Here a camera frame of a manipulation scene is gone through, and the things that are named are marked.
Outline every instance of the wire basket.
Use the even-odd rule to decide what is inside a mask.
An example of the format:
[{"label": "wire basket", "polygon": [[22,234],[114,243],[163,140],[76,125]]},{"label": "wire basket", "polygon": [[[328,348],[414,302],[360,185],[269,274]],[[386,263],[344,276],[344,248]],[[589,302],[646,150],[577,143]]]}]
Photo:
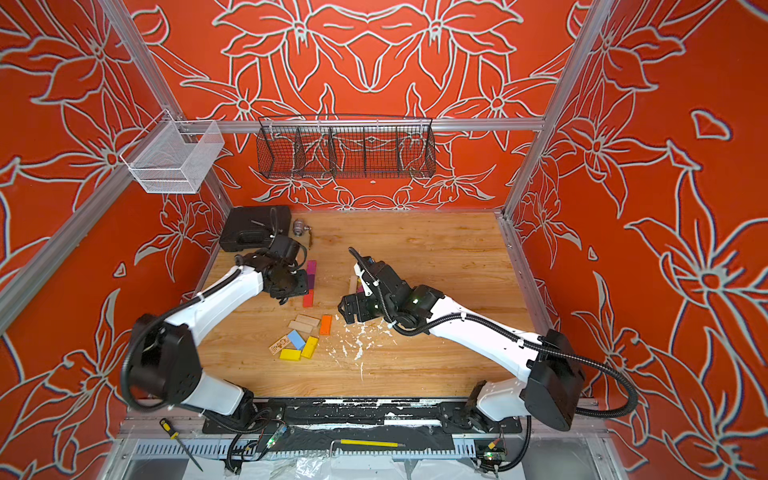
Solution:
[{"label": "wire basket", "polygon": [[224,139],[216,121],[202,135],[182,135],[177,123],[162,121],[150,143],[126,161],[128,170],[150,194],[194,194],[200,189]]},{"label": "wire basket", "polygon": [[278,119],[259,119],[259,173],[266,178],[430,178],[435,174],[435,135],[428,118],[275,125],[272,121]]}]

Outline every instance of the black wire basket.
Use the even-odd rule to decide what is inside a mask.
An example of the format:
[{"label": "black wire basket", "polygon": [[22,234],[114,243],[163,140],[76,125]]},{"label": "black wire basket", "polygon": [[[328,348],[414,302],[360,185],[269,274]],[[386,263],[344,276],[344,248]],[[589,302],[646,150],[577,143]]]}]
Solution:
[{"label": "black wire basket", "polygon": [[336,117],[322,122],[260,118],[259,173],[266,178],[430,178],[435,174],[431,119]]}]

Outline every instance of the yellow screwdriver handle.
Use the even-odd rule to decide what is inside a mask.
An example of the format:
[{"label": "yellow screwdriver handle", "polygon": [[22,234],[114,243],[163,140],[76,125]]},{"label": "yellow screwdriver handle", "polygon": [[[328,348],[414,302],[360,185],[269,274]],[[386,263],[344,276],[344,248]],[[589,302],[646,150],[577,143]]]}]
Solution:
[{"label": "yellow screwdriver handle", "polygon": [[170,426],[170,422],[168,422],[167,419],[161,419],[160,426],[163,427],[163,430],[168,432],[168,435],[170,435],[172,439],[175,439],[176,437],[179,436],[179,432],[174,430],[174,427]]}]

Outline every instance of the red block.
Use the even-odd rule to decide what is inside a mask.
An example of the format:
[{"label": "red block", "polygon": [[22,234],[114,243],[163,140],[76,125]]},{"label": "red block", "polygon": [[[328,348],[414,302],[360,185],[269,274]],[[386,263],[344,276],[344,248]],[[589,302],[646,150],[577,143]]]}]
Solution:
[{"label": "red block", "polygon": [[315,290],[310,290],[308,294],[304,296],[304,308],[312,306],[312,302],[315,300]]}]

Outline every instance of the metal rail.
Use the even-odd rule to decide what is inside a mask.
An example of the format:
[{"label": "metal rail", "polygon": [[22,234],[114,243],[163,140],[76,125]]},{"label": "metal rail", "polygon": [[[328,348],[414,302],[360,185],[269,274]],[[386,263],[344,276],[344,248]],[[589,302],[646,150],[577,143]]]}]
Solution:
[{"label": "metal rail", "polygon": [[[182,132],[202,134],[210,120],[185,120],[178,122]],[[408,118],[386,118],[366,120],[266,120],[265,127],[400,127],[413,125],[418,120]],[[262,124],[258,121],[217,121],[223,134],[255,134]],[[437,133],[456,131],[540,131],[544,118],[436,118],[432,120],[432,130]]]}]

